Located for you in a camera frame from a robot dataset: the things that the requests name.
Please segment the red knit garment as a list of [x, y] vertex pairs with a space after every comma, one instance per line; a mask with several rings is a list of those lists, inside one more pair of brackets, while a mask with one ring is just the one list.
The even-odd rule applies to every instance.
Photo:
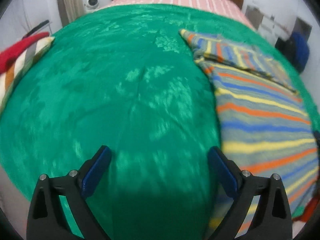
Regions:
[[49, 32], [42, 32], [29, 37], [25, 37], [17, 43], [13, 44], [0, 54], [0, 68], [1, 74], [6, 72], [13, 64], [13, 62], [31, 45], [42, 38], [49, 37]]

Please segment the beige curtain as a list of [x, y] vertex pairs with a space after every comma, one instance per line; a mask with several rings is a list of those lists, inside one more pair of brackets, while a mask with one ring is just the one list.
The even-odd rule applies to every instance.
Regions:
[[63, 27], [85, 14], [83, 0], [57, 0], [57, 7]]

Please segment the white desk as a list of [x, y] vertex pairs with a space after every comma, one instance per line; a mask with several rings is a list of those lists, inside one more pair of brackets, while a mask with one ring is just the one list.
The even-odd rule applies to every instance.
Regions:
[[245, 16], [257, 32], [265, 39], [275, 38], [277, 40], [277, 38], [282, 38], [286, 40], [290, 36], [290, 33], [286, 28], [273, 20], [271, 16], [267, 16], [265, 13], [260, 11], [257, 7], [248, 5], [246, 7]]

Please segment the striped knit t-shirt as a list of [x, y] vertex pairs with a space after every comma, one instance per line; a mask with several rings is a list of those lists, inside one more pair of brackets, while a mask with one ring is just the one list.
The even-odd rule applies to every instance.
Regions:
[[213, 84], [221, 150], [256, 176], [281, 176], [294, 218], [315, 194], [318, 146], [302, 96], [283, 65], [257, 46], [180, 31]]

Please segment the green velvet blanket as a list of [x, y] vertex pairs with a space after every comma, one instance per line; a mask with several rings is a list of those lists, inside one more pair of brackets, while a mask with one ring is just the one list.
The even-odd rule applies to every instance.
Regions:
[[86, 203], [110, 239], [210, 239], [233, 200], [208, 164], [210, 148], [221, 150], [214, 87], [182, 29], [250, 43], [278, 60], [302, 96], [319, 160], [317, 107], [256, 31], [178, 5], [115, 6], [55, 33], [1, 111], [1, 167], [15, 189], [1, 190], [2, 220], [14, 209], [27, 238], [39, 176], [78, 170], [105, 145], [112, 159]]

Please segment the blue garment on chair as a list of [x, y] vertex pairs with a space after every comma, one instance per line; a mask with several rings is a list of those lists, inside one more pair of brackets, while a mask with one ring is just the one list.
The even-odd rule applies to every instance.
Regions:
[[296, 71], [301, 74], [308, 62], [310, 49], [305, 37], [294, 31], [290, 36], [290, 41], [292, 42], [295, 52], [292, 60], [292, 65], [295, 67]]

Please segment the orange fleece clothing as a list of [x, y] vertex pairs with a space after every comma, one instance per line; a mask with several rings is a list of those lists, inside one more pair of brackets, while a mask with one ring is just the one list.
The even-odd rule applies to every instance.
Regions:
[[308, 202], [307, 206], [305, 207], [303, 213], [294, 218], [293, 221], [301, 221], [301, 222], [304, 222], [306, 223], [310, 218], [311, 216], [313, 215], [317, 205], [319, 204], [319, 195], [313, 197], [310, 202]]

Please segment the pink striped bed sheet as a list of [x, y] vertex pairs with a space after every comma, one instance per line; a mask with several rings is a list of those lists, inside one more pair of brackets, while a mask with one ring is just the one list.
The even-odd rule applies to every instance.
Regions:
[[189, 7], [231, 18], [251, 29], [254, 28], [239, 7], [231, 0], [113, 0], [107, 7], [131, 4], [170, 4]]

